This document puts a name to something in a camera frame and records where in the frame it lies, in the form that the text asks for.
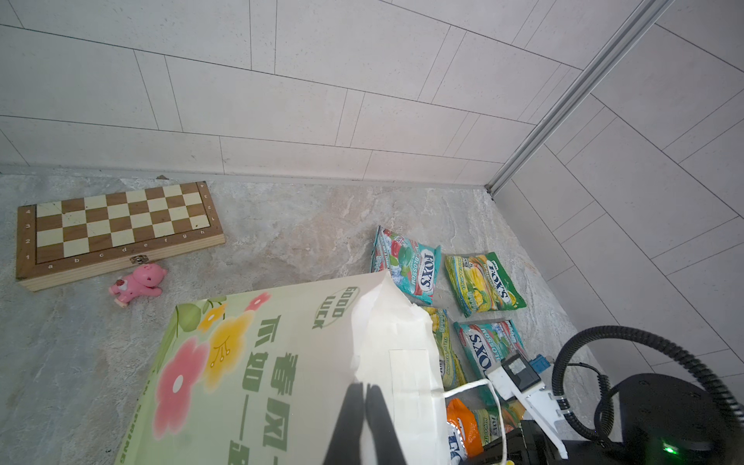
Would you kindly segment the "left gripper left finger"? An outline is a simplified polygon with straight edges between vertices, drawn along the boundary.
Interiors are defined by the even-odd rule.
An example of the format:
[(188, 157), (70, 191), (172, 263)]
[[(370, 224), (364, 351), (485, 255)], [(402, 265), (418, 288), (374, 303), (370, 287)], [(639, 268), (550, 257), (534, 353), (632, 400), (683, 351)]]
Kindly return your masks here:
[(360, 437), (364, 425), (364, 390), (361, 383), (348, 387), (323, 465), (360, 465)]

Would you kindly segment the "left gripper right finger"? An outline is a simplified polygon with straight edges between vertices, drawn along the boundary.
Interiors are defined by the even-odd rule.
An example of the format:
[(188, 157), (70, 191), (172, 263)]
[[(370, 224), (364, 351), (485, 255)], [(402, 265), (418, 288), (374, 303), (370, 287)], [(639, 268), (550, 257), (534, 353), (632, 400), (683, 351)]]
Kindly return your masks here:
[(406, 465), (393, 420), (379, 386), (368, 385), (364, 401), (365, 418), (372, 434), (376, 461), (382, 465)]

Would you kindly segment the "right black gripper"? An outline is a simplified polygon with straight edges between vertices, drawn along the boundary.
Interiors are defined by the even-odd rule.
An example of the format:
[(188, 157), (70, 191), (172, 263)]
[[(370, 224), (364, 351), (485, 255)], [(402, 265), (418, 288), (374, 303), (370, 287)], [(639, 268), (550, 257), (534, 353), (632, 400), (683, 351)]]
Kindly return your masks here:
[(573, 460), (563, 459), (554, 443), (532, 420), (523, 422), (520, 428), (489, 443), (482, 453), (466, 459), (464, 463), (500, 464), (503, 458), (506, 464), (581, 464), (579, 455), (575, 455)]

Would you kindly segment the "orange candy bag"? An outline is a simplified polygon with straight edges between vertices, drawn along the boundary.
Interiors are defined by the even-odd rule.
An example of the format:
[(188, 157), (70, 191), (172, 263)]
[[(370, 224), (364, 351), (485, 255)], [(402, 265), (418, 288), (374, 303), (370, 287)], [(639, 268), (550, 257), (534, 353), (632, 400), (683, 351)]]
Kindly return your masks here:
[(471, 410), (454, 398), (447, 405), (449, 426), (449, 459), (451, 464), (462, 464), (484, 452), (484, 448), (519, 427), (526, 409), (513, 399), (501, 409), (488, 407)]

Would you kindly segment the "green fruit candy bag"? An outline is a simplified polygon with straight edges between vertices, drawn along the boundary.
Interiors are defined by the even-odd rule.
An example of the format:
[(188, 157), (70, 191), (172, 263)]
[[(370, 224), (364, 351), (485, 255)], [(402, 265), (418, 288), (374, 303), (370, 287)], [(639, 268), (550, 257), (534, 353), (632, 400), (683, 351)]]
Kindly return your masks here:
[(446, 391), (467, 383), (451, 340), (450, 319), (445, 309), (424, 306), (432, 321), (432, 333), (439, 352), (439, 366)]

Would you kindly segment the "white paper gift bag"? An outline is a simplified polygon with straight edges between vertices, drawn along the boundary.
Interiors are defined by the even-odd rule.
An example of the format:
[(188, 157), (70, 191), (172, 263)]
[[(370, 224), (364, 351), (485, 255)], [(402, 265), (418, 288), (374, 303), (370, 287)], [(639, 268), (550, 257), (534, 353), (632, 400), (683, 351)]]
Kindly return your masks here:
[[(386, 272), (176, 306), (120, 464), (323, 464), (348, 387), (379, 386), (407, 464), (451, 464), (432, 321)], [(362, 463), (378, 464), (364, 415)]]

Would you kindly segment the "green yellow candy bag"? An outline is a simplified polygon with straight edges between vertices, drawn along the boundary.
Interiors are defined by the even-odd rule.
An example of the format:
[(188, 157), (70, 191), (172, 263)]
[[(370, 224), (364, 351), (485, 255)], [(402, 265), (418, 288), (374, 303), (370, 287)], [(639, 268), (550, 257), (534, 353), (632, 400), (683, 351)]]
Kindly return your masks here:
[(461, 313), (515, 311), (527, 306), (513, 280), (494, 252), (447, 255), (445, 267)]

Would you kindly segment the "teal mint candy bag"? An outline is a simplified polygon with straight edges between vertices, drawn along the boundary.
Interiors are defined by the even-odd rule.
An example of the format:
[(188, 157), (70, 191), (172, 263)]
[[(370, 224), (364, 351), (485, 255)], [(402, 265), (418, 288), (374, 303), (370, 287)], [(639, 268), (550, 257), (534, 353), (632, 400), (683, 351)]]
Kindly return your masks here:
[(407, 296), (432, 304), (442, 263), (441, 247), (421, 244), (379, 226), (371, 254), (371, 272), (387, 270)]

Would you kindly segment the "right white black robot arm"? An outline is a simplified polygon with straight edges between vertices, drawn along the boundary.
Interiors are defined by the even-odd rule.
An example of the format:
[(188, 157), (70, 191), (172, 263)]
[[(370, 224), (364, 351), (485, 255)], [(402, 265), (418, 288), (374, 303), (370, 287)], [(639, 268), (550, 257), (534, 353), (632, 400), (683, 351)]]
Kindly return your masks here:
[[(657, 373), (633, 375), (600, 389), (591, 426), (583, 424), (565, 393), (575, 353), (604, 339), (639, 343), (684, 368), (694, 383)], [(668, 339), (641, 329), (601, 325), (580, 331), (559, 352), (548, 394), (552, 412), (579, 439), (549, 437), (536, 417), (492, 441), (472, 464), (740, 464), (743, 408), (703, 362)]]

